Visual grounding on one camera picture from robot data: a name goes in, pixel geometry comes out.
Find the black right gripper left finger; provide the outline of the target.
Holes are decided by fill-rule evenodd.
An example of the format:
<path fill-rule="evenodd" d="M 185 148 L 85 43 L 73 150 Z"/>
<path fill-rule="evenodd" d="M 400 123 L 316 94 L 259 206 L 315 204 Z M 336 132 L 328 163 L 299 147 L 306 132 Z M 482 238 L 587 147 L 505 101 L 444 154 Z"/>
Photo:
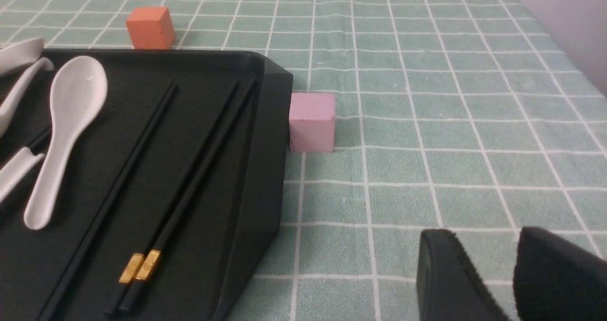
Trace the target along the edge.
<path fill-rule="evenodd" d="M 420 234 L 416 289 L 421 321 L 508 321 L 455 233 Z"/>

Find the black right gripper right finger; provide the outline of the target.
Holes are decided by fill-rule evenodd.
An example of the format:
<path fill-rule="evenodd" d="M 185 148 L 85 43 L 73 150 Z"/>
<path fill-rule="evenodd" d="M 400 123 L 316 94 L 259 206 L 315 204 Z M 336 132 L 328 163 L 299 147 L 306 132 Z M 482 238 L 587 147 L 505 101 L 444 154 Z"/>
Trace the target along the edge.
<path fill-rule="evenodd" d="M 604 321 L 607 263 L 540 227 L 520 232 L 513 288 L 523 321 Z"/>

